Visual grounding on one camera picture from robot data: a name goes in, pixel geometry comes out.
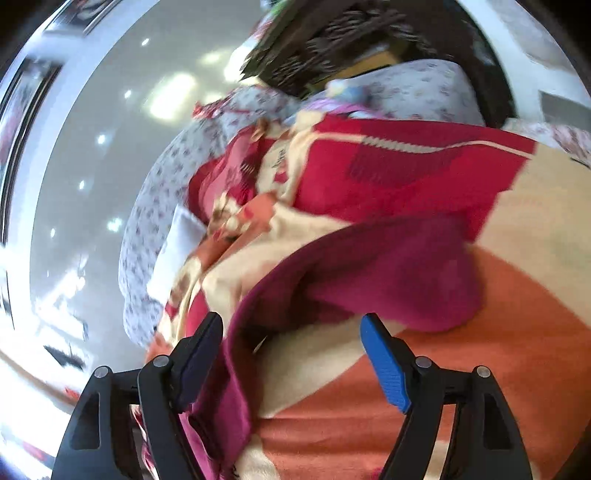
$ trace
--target multicolored blanket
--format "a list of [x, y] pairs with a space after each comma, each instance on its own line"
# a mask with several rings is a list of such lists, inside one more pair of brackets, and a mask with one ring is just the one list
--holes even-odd
[[181, 416], [206, 477], [375, 478], [403, 421], [359, 340], [376, 311], [416, 354], [490, 367], [551, 478], [591, 417], [591, 172], [468, 125], [304, 112], [259, 127], [272, 141], [242, 132], [244, 161], [229, 148], [204, 182], [209, 235], [148, 356], [221, 315], [222, 353]]

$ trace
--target orange fabric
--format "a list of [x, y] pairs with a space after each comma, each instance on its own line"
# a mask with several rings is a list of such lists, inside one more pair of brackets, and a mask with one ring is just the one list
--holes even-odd
[[[468, 324], [437, 334], [404, 331], [416, 355], [445, 368], [487, 365], [517, 418], [530, 460], [550, 479], [591, 417], [591, 330], [544, 287], [474, 248], [485, 303]], [[272, 419], [261, 420], [265, 455], [282, 480], [372, 478], [403, 422], [364, 356], [343, 375]], [[440, 440], [453, 415], [445, 411]]]

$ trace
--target pink fabric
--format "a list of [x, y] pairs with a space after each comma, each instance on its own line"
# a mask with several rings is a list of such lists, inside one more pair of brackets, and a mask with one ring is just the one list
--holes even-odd
[[[264, 336], [363, 312], [440, 331], [467, 321], [479, 306], [463, 222], [452, 216], [360, 223], [293, 253], [241, 301], [200, 397], [181, 417], [206, 477], [233, 478], [256, 417], [251, 352]], [[187, 325], [198, 325], [191, 317], [202, 313], [191, 306]]]

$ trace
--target metal screw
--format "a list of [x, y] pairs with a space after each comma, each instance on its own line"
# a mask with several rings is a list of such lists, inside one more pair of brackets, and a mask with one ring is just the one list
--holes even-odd
[[476, 369], [476, 373], [482, 378], [488, 378], [491, 376], [491, 371], [483, 365]]
[[153, 364], [155, 367], [166, 367], [166, 365], [168, 365], [168, 355], [159, 355], [157, 356], [154, 361]]
[[106, 377], [109, 373], [109, 367], [99, 367], [95, 370], [95, 377], [96, 378], [103, 378]]
[[431, 359], [426, 356], [418, 356], [414, 362], [417, 364], [418, 367], [421, 368], [429, 368], [431, 365], [433, 365]]

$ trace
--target picture frame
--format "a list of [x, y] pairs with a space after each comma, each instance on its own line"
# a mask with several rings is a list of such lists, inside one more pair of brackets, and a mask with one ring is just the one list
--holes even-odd
[[27, 136], [61, 65], [27, 58], [0, 101], [0, 244], [8, 235], [12, 191]]
[[46, 27], [45, 32], [65, 35], [88, 33], [121, 0], [69, 0]]

